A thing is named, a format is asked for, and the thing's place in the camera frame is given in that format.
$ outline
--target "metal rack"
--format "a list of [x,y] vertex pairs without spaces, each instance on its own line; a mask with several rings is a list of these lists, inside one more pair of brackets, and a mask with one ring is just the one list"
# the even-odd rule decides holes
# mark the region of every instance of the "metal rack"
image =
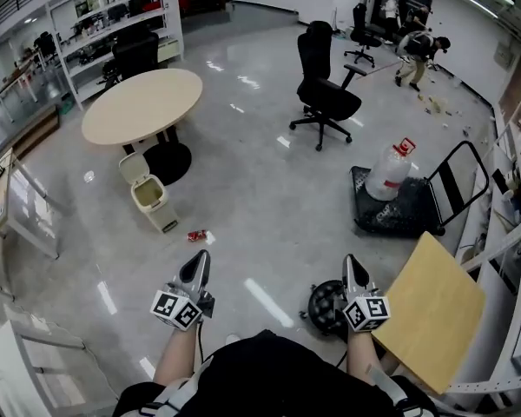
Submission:
[[[505,122],[504,113],[498,104],[494,106],[494,112],[498,139],[485,157],[488,157],[491,171],[500,169],[504,173],[515,165],[521,177],[521,131],[516,124],[521,116],[521,100],[507,119],[508,122]],[[477,171],[473,192],[478,191],[482,183],[482,175]],[[511,363],[521,329],[521,262],[517,273],[504,273],[517,288],[515,295],[507,289],[498,272],[491,266],[491,262],[498,258],[501,261],[500,273],[504,270],[506,252],[521,245],[521,223],[512,231],[504,229],[494,209],[504,214],[505,203],[498,188],[493,185],[485,248],[462,264],[469,273],[480,270],[477,283],[486,293],[485,311],[464,364],[442,397],[446,405],[460,405],[467,410],[473,410],[486,394],[491,395],[498,407],[504,407],[499,393],[505,393],[515,404],[521,403],[521,374]],[[486,216],[487,211],[483,206],[478,203],[471,206],[456,253],[459,263],[464,257],[464,245],[477,240]]]
[[[46,10],[53,27],[52,36],[54,38],[56,51],[58,51],[60,64],[62,65],[63,72],[66,76],[69,87],[74,94],[77,105],[81,110],[83,110],[82,103],[84,101],[105,90],[106,82],[105,79],[102,78],[102,68],[99,68],[99,65],[104,65],[108,60],[113,59],[114,55],[110,51],[103,56],[99,56],[92,62],[77,64],[75,66],[70,65],[68,57],[76,53],[78,50],[100,42],[106,37],[112,36],[117,31],[128,28],[129,26],[155,17],[161,17],[162,27],[154,30],[161,40],[161,45],[166,43],[173,43],[175,45],[175,48],[172,49],[173,52],[171,53],[171,56],[180,56],[183,52],[183,38],[181,34],[178,0],[160,0],[161,7],[156,10],[147,11],[133,17],[127,17],[117,23],[113,23],[110,26],[98,30],[90,36],[76,39],[70,44],[61,45],[58,40],[59,29],[56,26],[57,20],[55,19],[55,13],[64,5],[74,4],[74,1],[75,0],[61,0],[60,2],[50,2],[46,4]],[[103,4],[100,8],[79,16],[74,23],[80,23],[82,20],[107,12],[117,5],[129,3],[131,1],[132,0],[115,0],[112,3]]]

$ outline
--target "trash can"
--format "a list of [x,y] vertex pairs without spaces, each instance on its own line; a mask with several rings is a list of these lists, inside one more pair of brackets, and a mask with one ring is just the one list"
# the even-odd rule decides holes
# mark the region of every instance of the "trash can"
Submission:
[[120,172],[131,185],[131,197],[145,216],[162,233],[175,227],[178,217],[168,202],[160,179],[150,174],[143,155],[132,153],[120,161]]

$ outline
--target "round table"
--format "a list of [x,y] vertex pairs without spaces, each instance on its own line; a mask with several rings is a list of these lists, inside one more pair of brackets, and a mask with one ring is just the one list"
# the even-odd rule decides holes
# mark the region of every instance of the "round table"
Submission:
[[122,145],[130,154],[133,142],[156,135],[158,144],[144,156],[150,172],[169,185],[191,166],[191,152],[178,141],[175,124],[197,104],[201,92],[202,80],[185,69],[156,69],[133,76],[91,105],[83,118],[83,136],[97,145]]

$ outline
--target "bottle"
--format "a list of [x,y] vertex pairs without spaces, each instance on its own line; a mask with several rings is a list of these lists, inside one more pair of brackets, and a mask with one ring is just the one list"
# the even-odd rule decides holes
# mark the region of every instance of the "bottle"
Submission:
[[384,149],[371,173],[366,178],[366,192],[377,201],[391,201],[399,192],[399,187],[409,175],[411,160],[409,154],[416,145],[407,137],[400,145]]

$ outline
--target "table base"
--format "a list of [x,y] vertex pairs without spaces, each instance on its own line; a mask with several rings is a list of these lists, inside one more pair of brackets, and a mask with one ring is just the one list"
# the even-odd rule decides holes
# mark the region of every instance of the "table base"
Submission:
[[181,179],[191,167],[191,151],[178,142],[161,142],[143,153],[150,173],[164,185]]

